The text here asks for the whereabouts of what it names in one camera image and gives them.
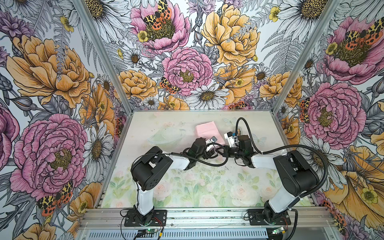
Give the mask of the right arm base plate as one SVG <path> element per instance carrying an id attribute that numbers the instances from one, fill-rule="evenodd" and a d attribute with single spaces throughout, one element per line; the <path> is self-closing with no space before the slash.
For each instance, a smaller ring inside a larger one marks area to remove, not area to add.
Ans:
<path id="1" fill-rule="evenodd" d="M 249 209 L 247 216 L 251 226 L 288 226 L 292 223 L 287 211 L 275 213 L 269 209 Z"/>

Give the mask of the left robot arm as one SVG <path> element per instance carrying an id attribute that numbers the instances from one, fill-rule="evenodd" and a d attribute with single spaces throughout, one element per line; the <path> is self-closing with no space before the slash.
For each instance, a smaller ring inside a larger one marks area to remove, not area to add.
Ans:
<path id="1" fill-rule="evenodd" d="M 137 203 L 132 210 L 128 211 L 125 226 L 127 227 L 129 222 L 148 226 L 153 220 L 159 219 L 160 214 L 155 213 L 153 203 L 154 188 L 168 170 L 188 171 L 197 163 L 203 163 L 201 159 L 207 160 L 214 157 L 216 143 L 216 137 L 198 138 L 181 154 L 167 153 L 160 147 L 154 146 L 139 156 L 131 167 L 132 178 L 137 185 Z"/>

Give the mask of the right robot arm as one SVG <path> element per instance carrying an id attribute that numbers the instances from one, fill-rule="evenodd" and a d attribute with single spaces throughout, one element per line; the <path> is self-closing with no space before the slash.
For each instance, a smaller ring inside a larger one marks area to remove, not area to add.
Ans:
<path id="1" fill-rule="evenodd" d="M 224 157 L 241 159 L 247 167 L 275 170 L 279 174 L 282 187 L 274 197 L 265 202 L 262 213 L 255 217 L 267 225 L 278 223 L 305 194 L 320 186 L 318 174 L 297 150 L 280 154 L 276 151 L 258 154 L 240 147 L 225 146 L 224 149 Z"/>

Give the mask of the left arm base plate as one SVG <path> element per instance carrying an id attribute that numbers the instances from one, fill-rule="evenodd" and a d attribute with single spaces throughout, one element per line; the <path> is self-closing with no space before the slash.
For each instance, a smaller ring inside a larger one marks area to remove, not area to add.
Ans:
<path id="1" fill-rule="evenodd" d="M 125 227 L 164 227 L 167 222 L 167 210 L 151 210 L 141 215 L 136 209 L 128 209 L 124 216 Z"/>

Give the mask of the purple wrapping paper sheet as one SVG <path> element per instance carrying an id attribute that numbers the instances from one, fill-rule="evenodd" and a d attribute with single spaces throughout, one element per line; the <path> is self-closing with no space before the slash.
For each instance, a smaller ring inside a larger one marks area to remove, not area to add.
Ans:
<path id="1" fill-rule="evenodd" d="M 195 127 L 195 132 L 198 138 L 205 138 L 208 140 L 212 137 L 215 137 L 218 144 L 225 145 L 225 140 L 223 139 L 222 134 L 219 132 L 215 122 L 208 122 L 197 125 Z"/>

